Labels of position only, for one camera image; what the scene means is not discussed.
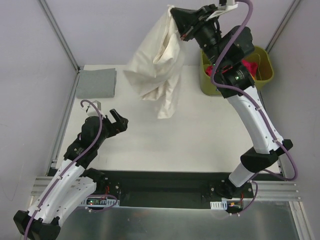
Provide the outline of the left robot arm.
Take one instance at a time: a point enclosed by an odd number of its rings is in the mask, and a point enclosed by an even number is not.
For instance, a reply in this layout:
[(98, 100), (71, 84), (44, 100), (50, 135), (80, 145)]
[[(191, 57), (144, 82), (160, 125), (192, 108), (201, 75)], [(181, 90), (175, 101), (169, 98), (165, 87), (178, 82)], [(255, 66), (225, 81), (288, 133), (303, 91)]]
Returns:
[(42, 194), (28, 210), (19, 210), (14, 215), (13, 221), (25, 240), (55, 240), (68, 216), (90, 195), (95, 196), (95, 203), (112, 199), (112, 206), (117, 204), (117, 197), (109, 194), (105, 174), (88, 167), (106, 139), (128, 128), (128, 119), (115, 109), (110, 113), (114, 122), (101, 113), (85, 119)]

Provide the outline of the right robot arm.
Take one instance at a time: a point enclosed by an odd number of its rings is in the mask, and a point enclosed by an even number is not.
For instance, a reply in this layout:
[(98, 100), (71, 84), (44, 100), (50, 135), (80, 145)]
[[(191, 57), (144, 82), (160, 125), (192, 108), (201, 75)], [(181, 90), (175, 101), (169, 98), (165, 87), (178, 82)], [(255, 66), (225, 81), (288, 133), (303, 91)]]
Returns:
[(177, 7), (170, 10), (181, 40), (196, 40), (212, 64), (211, 83), (236, 110), (253, 143), (240, 157), (236, 169), (215, 187), (216, 193), (227, 199), (241, 194), (247, 181), (273, 165), (279, 156), (287, 155), (293, 147), (292, 141), (284, 139), (273, 127), (260, 102), (254, 79), (242, 62), (255, 50), (251, 30), (246, 26), (253, 4), (249, 0), (245, 3), (248, 13), (243, 23), (225, 36), (221, 35), (218, 18), (237, 8), (234, 0), (221, 0), (218, 6), (205, 5), (198, 10)]

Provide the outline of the cream white t shirt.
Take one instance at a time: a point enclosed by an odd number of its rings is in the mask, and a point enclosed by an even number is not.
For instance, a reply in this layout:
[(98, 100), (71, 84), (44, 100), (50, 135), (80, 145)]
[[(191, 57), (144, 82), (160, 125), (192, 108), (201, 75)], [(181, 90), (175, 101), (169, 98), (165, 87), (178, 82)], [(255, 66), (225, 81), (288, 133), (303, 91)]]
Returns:
[(124, 75), (144, 101), (158, 101), (158, 119), (169, 119), (178, 106), (186, 47), (180, 39), (169, 5), (166, 12), (146, 35)]

